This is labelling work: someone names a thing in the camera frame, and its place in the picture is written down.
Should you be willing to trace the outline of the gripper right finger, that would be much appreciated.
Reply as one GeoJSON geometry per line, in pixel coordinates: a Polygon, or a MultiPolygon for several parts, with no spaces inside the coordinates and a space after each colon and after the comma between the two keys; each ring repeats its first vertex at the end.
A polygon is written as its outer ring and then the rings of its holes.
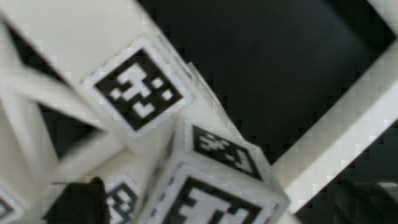
{"type": "Polygon", "coordinates": [[[341,183],[332,224],[398,224],[398,183],[341,183]]]}

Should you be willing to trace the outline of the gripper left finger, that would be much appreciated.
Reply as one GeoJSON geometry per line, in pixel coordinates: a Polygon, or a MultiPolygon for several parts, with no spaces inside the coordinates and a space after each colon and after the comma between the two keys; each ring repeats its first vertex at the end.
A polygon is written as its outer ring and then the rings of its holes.
{"type": "Polygon", "coordinates": [[[110,224],[105,182],[69,183],[43,217],[46,224],[110,224]]]}

